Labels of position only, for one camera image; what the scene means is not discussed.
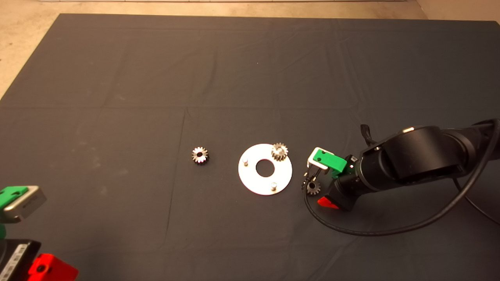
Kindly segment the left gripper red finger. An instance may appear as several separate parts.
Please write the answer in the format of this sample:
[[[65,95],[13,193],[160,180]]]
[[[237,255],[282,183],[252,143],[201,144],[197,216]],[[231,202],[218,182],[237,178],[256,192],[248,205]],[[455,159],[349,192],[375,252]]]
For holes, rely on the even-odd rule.
[[[28,281],[75,281],[79,271],[52,254],[40,254],[27,274]]]

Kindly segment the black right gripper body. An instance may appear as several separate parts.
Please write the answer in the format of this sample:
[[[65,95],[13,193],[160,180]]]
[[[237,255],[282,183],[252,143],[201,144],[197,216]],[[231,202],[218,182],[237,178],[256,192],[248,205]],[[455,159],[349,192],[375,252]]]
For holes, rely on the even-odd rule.
[[[336,178],[330,184],[326,193],[326,198],[338,209],[350,212],[355,206],[360,195],[356,188],[359,186],[359,179],[354,175],[344,175]]]

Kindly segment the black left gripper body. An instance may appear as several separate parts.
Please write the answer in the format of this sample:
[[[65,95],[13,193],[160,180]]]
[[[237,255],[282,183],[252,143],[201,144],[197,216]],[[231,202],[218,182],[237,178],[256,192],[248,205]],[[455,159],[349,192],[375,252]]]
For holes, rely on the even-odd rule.
[[[29,239],[3,239],[0,242],[0,280],[26,281],[41,243]]]

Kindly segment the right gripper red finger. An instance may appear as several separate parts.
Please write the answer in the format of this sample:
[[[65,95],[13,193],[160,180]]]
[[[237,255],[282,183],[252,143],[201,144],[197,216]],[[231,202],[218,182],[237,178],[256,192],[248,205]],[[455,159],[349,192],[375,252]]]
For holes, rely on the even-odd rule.
[[[331,209],[339,210],[339,207],[336,204],[334,204],[332,201],[330,201],[326,196],[323,196],[320,199],[318,199],[317,203],[319,206],[324,207],[324,208],[331,208]]]

